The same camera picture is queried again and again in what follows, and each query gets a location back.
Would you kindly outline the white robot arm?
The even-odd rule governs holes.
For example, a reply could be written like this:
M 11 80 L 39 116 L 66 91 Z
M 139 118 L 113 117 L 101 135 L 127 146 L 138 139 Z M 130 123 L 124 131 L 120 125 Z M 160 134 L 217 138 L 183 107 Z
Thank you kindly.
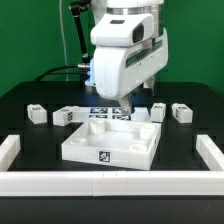
M 154 75 L 168 62 L 163 27 L 164 0 L 92 0 L 96 46 L 89 83 L 98 94 L 116 100 L 126 115 L 133 113 L 129 94 L 151 88 Z

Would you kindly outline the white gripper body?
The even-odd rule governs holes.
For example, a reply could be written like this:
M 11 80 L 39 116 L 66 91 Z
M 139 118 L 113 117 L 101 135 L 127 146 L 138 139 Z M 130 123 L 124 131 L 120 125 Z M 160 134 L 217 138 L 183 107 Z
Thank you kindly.
M 121 106 L 121 112 L 123 114 L 131 114 L 133 112 L 132 104 L 131 104 L 128 97 L 124 97 L 122 99 L 119 99 L 118 102 Z

